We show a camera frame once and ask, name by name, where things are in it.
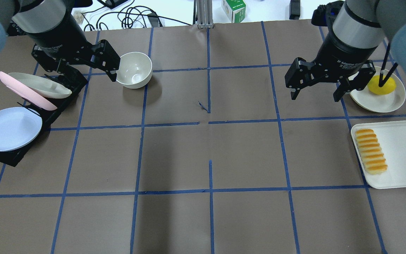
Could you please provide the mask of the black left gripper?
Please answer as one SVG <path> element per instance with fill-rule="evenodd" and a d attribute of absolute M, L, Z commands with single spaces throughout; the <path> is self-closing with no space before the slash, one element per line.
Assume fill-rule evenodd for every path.
<path fill-rule="evenodd" d="M 88 80 L 70 64 L 85 64 L 117 79 L 121 58 L 106 39 L 92 45 L 72 16 L 72 7 L 22 7 L 21 29 L 35 42 L 32 56 L 54 80 L 68 89 L 82 88 Z"/>

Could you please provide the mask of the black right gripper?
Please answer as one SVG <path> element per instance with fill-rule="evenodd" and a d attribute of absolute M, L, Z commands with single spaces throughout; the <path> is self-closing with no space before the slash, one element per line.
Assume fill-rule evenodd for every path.
<path fill-rule="evenodd" d="M 290 89 L 291 100 L 296 100 L 302 89 L 315 85 L 317 82 L 315 77 L 321 77 L 329 83 L 335 83 L 341 78 L 340 85 L 333 93 L 335 102 L 353 90 L 364 90 L 376 73 L 374 63 L 368 60 L 373 52 L 374 48 L 353 48 L 334 34 L 328 34 L 315 58 L 315 63 L 295 58 L 286 72 L 285 86 Z M 347 78 L 355 73 L 357 74 L 352 80 Z"/>

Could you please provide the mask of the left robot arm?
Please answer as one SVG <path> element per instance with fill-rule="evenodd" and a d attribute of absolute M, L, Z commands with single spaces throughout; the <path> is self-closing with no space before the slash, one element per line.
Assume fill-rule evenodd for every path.
<path fill-rule="evenodd" d="M 77 74 L 74 65 L 100 69 L 115 82 L 120 56 L 103 39 L 91 44 L 72 16 L 91 0 L 0 0 L 0 52 L 13 22 L 35 42 L 32 56 L 47 72 Z"/>

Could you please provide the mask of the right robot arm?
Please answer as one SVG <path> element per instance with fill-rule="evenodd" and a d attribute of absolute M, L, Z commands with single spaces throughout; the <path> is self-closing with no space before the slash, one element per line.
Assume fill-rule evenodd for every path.
<path fill-rule="evenodd" d="M 320 5 L 311 23 L 328 34 L 314 60 L 295 58 L 285 85 L 295 100 L 303 88 L 339 83 L 333 93 L 363 90 L 376 73 L 369 57 L 384 38 L 396 64 L 406 73 L 406 0 L 345 0 Z"/>

